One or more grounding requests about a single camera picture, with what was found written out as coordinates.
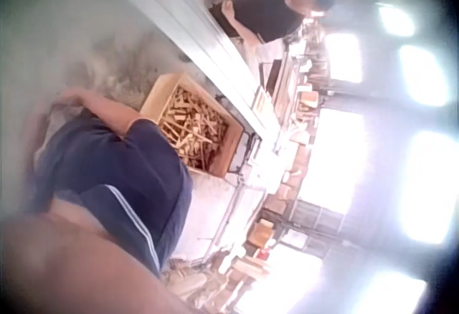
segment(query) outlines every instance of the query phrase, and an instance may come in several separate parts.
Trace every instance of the stack of wood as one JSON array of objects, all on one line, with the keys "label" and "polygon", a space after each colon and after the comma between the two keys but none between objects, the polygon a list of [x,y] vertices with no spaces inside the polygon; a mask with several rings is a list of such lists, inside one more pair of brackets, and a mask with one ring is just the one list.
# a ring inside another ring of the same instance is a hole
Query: stack of wood
[{"label": "stack of wood", "polygon": [[178,87],[159,126],[188,166],[208,171],[218,154],[228,124],[196,95]]}]

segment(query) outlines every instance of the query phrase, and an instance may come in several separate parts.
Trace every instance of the wooden board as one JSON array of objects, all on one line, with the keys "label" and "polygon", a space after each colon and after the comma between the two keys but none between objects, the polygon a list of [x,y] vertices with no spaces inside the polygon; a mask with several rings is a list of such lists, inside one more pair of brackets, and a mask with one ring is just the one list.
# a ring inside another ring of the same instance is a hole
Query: wooden board
[{"label": "wooden board", "polygon": [[[228,172],[237,145],[244,128],[226,111],[207,91],[188,76],[188,74],[166,74],[160,76],[146,98],[141,114],[159,124],[178,87],[196,95],[209,108],[216,111],[228,124],[227,132],[222,139],[217,155],[209,165],[208,173],[223,178]],[[203,170],[189,167],[192,171],[206,173]]]}]

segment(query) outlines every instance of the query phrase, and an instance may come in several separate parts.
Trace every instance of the white stripe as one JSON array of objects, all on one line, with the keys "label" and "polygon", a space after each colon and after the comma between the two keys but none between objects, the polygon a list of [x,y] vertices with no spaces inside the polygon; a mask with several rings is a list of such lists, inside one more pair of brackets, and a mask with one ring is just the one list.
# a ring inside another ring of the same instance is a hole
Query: white stripe
[{"label": "white stripe", "polygon": [[158,255],[156,254],[156,250],[153,244],[153,239],[151,238],[150,232],[148,229],[145,227],[145,224],[143,224],[142,220],[137,216],[136,212],[132,209],[131,205],[129,205],[128,201],[126,201],[126,198],[119,192],[119,190],[111,185],[105,185],[108,187],[110,191],[112,191],[113,195],[116,197],[116,199],[120,202],[121,206],[123,207],[124,211],[126,214],[129,216],[131,221],[134,223],[134,225],[137,227],[139,232],[145,237],[148,248],[150,249],[150,254],[151,257],[153,258],[153,261],[155,263],[156,269],[158,272],[160,272],[159,268],[159,260],[158,260]]}]

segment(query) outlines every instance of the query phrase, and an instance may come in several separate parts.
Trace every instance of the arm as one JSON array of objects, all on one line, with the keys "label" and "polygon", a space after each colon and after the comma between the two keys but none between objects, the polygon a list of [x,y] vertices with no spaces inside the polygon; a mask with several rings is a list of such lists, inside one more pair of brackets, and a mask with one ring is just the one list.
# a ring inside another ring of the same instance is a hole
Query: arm
[{"label": "arm", "polygon": [[81,104],[121,137],[126,136],[133,121],[141,118],[141,114],[134,109],[81,87],[68,90],[61,100]]},{"label": "arm", "polygon": [[244,42],[246,42],[249,46],[256,47],[262,44],[260,38],[258,38],[255,33],[250,31],[247,27],[236,20],[235,9],[231,1],[226,1],[223,3],[222,13],[227,18],[231,26],[233,26],[236,32],[241,36]]}]

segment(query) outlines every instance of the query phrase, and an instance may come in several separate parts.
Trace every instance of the hand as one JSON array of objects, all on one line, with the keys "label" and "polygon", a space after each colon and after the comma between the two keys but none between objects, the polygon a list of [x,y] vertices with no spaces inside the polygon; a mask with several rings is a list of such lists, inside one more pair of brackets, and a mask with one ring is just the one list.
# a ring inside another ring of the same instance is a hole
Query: hand
[{"label": "hand", "polygon": [[57,95],[53,106],[80,106],[83,104],[84,97],[88,91],[83,87],[71,87]]},{"label": "hand", "polygon": [[232,20],[235,18],[235,8],[232,4],[232,1],[223,2],[222,13],[228,20]]}]

